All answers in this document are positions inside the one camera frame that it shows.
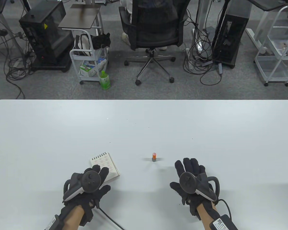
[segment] notebook spiral binding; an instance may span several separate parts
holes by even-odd
[[[107,154],[107,153],[104,152],[104,153],[102,153],[102,154],[100,154],[100,155],[98,155],[98,156],[92,158],[92,160],[95,160],[95,159],[97,159],[97,158],[100,158],[100,157],[102,157],[102,156],[104,156],[104,155],[106,155],[106,154]]]

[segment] white cloth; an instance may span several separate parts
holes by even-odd
[[[132,0],[120,0],[120,2],[127,9],[128,13],[132,14]]]

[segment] white shoe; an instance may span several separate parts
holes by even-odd
[[[126,34],[125,32],[122,34],[122,40],[123,40],[123,42],[125,42],[127,45],[130,46],[128,34]]]

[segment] computer tower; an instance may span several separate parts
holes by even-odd
[[[43,0],[19,20],[36,55],[33,71],[69,69],[74,37],[58,27],[65,15],[62,1]]]
[[[250,17],[252,3],[247,0],[231,0],[218,34],[213,58],[216,62],[235,67],[240,40]]]

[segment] green bottle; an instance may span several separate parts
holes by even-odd
[[[111,87],[109,75],[106,74],[104,70],[102,70],[101,75],[99,75],[99,82],[103,90],[107,90]]]

